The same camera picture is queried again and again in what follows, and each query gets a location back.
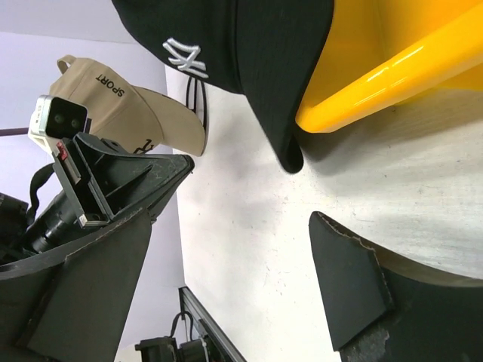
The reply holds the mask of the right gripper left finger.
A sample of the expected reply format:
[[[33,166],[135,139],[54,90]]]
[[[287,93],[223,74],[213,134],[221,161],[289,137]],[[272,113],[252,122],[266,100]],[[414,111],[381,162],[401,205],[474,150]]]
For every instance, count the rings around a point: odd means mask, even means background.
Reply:
[[[112,361],[152,233],[139,209],[1,267],[3,361]]]

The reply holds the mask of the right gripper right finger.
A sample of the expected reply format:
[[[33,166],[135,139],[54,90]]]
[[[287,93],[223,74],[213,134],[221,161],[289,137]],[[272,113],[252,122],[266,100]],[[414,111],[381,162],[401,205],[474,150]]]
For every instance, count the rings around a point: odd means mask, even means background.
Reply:
[[[482,282],[416,262],[315,211],[312,258],[343,361],[480,361]]]

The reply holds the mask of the black and white cap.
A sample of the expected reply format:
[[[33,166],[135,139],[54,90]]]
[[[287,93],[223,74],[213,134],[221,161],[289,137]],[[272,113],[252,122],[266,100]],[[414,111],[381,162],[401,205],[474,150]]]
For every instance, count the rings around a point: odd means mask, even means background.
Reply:
[[[302,169],[295,117],[331,29],[332,1],[116,1],[114,8],[165,65],[244,95],[279,164]]]

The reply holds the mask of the beige baseball cap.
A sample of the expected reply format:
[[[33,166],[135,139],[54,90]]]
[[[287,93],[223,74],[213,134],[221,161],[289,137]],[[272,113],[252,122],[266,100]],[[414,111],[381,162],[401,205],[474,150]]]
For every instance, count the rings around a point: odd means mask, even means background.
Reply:
[[[61,76],[49,94],[85,106],[90,133],[112,140],[126,151],[146,153],[162,144],[200,156],[205,128],[182,103],[133,86],[112,68],[90,58],[66,55],[57,61]]]

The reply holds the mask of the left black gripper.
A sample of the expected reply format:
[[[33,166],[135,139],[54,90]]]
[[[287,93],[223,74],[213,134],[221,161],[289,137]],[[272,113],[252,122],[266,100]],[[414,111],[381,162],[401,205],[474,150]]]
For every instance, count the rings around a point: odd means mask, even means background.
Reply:
[[[87,133],[56,141],[53,159],[33,174],[29,204],[1,195],[2,264],[85,236],[136,207],[166,204],[194,169],[188,155],[131,154]],[[38,191],[52,176],[62,190],[38,213]]]

